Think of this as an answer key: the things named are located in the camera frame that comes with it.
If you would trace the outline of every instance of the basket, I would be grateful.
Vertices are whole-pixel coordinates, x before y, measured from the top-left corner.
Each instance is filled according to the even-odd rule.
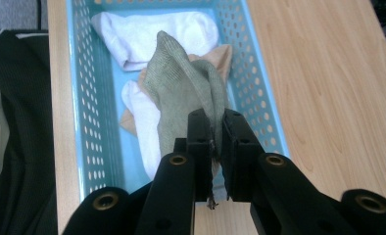
[[[244,115],[266,152],[288,156],[265,64],[245,0],[69,0],[76,160],[80,199],[106,186],[129,193],[150,180],[137,138],[119,125],[125,106],[121,90],[138,72],[119,68],[90,24],[95,14],[158,15],[199,11],[210,15],[220,43],[233,47],[227,93],[231,109]],[[215,185],[222,185],[221,173]]]

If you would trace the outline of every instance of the gray-green fabric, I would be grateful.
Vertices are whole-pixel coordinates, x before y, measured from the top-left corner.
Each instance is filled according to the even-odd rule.
[[[158,132],[162,156],[172,152],[175,138],[187,137],[188,115],[201,108],[210,120],[220,154],[221,122],[227,100],[224,83],[211,63],[190,62],[181,45],[160,31],[144,86],[161,111]]]

